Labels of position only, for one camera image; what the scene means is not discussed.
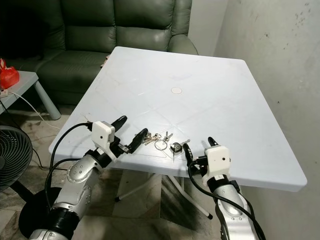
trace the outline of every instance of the key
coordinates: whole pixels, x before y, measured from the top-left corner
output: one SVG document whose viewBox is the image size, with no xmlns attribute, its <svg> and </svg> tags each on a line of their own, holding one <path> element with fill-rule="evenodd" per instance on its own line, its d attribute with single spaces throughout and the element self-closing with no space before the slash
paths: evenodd
<svg viewBox="0 0 320 240">
<path fill-rule="evenodd" d="M 186 140 L 186 141 L 183 141 L 182 143 L 180 143 L 181 146 L 183 146 L 184 144 L 187 144 L 190 142 L 190 139 Z"/>
<path fill-rule="evenodd" d="M 154 139 L 156 139 L 156 140 L 160 140 L 160 139 L 161 139 L 161 134 L 156 133 L 153 137 L 154 137 Z"/>
<path fill-rule="evenodd" d="M 146 145 L 146 146 L 151 142 L 153 142 L 152 139 L 147 139 L 147 140 L 143 141 L 144 145 Z"/>
<path fill-rule="evenodd" d="M 146 136 L 144 137 L 144 139 L 150 139 L 151 138 L 151 132 L 148 132 L 147 134 L 146 134 Z"/>
<path fill-rule="evenodd" d="M 164 137 L 164 141 L 169 142 L 170 138 L 173 136 L 174 134 L 171 133 L 170 135 L 168 135 L 168 132 L 165 133 L 165 137 Z"/>
</svg>

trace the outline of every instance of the key ring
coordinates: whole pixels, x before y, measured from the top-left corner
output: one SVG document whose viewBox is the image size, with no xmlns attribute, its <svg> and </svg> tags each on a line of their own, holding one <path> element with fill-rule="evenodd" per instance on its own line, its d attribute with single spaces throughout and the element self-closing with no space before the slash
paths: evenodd
<svg viewBox="0 0 320 240">
<path fill-rule="evenodd" d="M 162 142 L 162 145 L 165 144 L 165 147 L 164 147 L 164 148 L 158 147 L 158 146 L 157 146 L 157 143 L 158 143 L 158 142 Z M 163 140 L 163 139 L 159 139 L 159 140 L 157 140 L 157 141 L 154 142 L 154 147 L 155 147 L 157 150 L 159 150 L 159 151 L 163 151 L 163 150 L 166 150 L 166 149 L 167 149 L 168 143 L 167 143 L 165 140 Z"/>
</svg>

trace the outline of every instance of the fan grille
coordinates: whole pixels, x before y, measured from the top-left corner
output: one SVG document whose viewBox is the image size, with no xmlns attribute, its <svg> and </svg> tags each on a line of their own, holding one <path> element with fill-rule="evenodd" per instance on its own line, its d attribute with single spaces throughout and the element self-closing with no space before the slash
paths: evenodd
<svg viewBox="0 0 320 240">
<path fill-rule="evenodd" d="M 0 125 L 0 192 L 10 187 L 25 172 L 32 158 L 32 144 L 28 135 L 13 126 Z"/>
</svg>

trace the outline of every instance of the small gray table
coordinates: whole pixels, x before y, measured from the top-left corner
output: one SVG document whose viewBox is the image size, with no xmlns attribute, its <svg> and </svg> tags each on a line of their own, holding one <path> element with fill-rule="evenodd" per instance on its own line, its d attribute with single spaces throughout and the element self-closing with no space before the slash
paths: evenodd
<svg viewBox="0 0 320 240">
<path fill-rule="evenodd" d="M 48 94 L 44 90 L 44 88 L 41 86 L 40 82 L 38 81 L 38 76 L 35 72 L 31 71 L 18 71 L 20 78 L 19 82 L 12 87 L 8 88 L 9 92 L 16 93 L 19 95 L 24 94 L 32 85 L 34 86 L 36 92 L 39 94 L 40 99 L 43 102 L 43 105 L 45 106 L 46 110 L 50 114 L 50 117 L 53 120 L 57 120 L 61 117 L 60 112 L 54 105 L 54 103 L 49 98 Z M 14 94 L 9 94 L 6 97 L 2 97 L 0 100 L 2 104 L 8 108 L 13 104 L 19 97 Z M 2 114 L 5 111 L 3 106 L 0 104 L 0 114 Z"/>
</svg>

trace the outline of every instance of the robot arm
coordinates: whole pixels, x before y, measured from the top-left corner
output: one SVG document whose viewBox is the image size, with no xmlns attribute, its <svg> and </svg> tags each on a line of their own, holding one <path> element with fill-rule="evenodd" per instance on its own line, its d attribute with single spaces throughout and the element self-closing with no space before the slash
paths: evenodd
<svg viewBox="0 0 320 240">
<path fill-rule="evenodd" d="M 191 171 L 202 175 L 202 183 L 208 186 L 211 193 L 224 197 L 247 212 L 253 213 L 249 202 L 240 194 L 236 181 L 229 181 L 229 168 L 231 160 L 229 150 L 220 146 L 212 137 L 208 138 L 211 147 L 204 150 L 204 156 L 193 159 L 192 152 L 187 144 L 183 145 L 187 165 Z M 199 164 L 196 168 L 193 161 Z M 256 231 L 249 217 L 233 205 L 214 198 L 215 212 L 221 223 L 222 240 L 255 240 Z"/>
<path fill-rule="evenodd" d="M 36 229 L 30 240 L 70 240 L 79 221 L 85 215 L 92 189 L 99 175 L 111 162 L 123 154 L 133 153 L 148 133 L 140 131 L 129 145 L 122 145 L 115 132 L 126 122 L 122 116 L 112 124 L 103 121 L 92 123 L 91 139 L 97 147 L 89 150 L 67 171 L 65 184 L 56 198 L 42 229 Z"/>
</svg>

